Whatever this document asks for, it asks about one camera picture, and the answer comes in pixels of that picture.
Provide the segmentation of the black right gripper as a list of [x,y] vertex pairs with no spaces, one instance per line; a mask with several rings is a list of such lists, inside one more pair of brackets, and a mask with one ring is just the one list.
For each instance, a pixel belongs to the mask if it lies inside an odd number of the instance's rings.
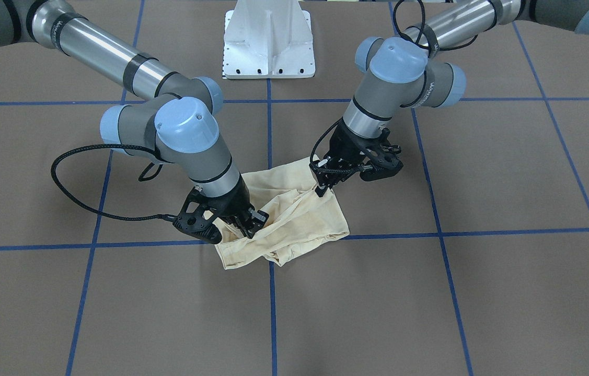
[[242,235],[252,239],[268,221],[270,215],[256,211],[250,202],[249,191],[242,178],[229,193],[219,197],[206,197],[192,190],[180,213],[173,219],[173,226],[180,232],[210,244],[218,244],[222,235],[214,224],[220,219],[235,226]]

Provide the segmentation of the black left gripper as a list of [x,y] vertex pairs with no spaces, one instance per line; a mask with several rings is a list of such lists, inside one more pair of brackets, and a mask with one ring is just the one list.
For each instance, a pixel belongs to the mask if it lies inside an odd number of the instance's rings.
[[[321,159],[317,159],[317,147],[333,132],[329,140],[329,150]],[[355,173],[363,181],[376,181],[392,178],[403,167],[398,154],[399,145],[388,141],[390,129],[382,128],[376,138],[364,138],[355,135],[344,121],[336,121],[316,141],[311,150],[311,171],[316,177],[316,195],[325,193],[340,182],[351,178]]]

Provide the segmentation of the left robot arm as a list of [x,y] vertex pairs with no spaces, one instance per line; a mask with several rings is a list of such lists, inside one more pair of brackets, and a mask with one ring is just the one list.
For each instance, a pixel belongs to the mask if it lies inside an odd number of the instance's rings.
[[589,1],[461,1],[390,38],[367,38],[355,53],[363,72],[342,117],[328,129],[329,150],[309,158],[319,197],[354,174],[364,181],[390,178],[402,168],[401,148],[388,142],[388,123],[401,108],[442,108],[457,103],[466,76],[441,52],[471,45],[476,37],[516,20],[589,35]]

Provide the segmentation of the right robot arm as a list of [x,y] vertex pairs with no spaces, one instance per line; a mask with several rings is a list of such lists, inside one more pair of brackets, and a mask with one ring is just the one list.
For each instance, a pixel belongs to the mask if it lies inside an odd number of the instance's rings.
[[[163,220],[178,231],[210,244],[223,236],[217,220],[253,238],[268,221],[257,210],[230,154],[215,115],[224,104],[218,84],[208,77],[187,78],[89,21],[66,1],[0,1],[0,47],[31,42],[58,50],[120,84],[142,100],[113,105],[101,117],[103,143],[63,153],[51,165],[55,185],[79,207],[121,221]],[[110,148],[146,158],[139,180],[154,178],[151,168],[177,165],[192,183],[180,212],[124,217],[89,207],[57,176],[63,159]]]

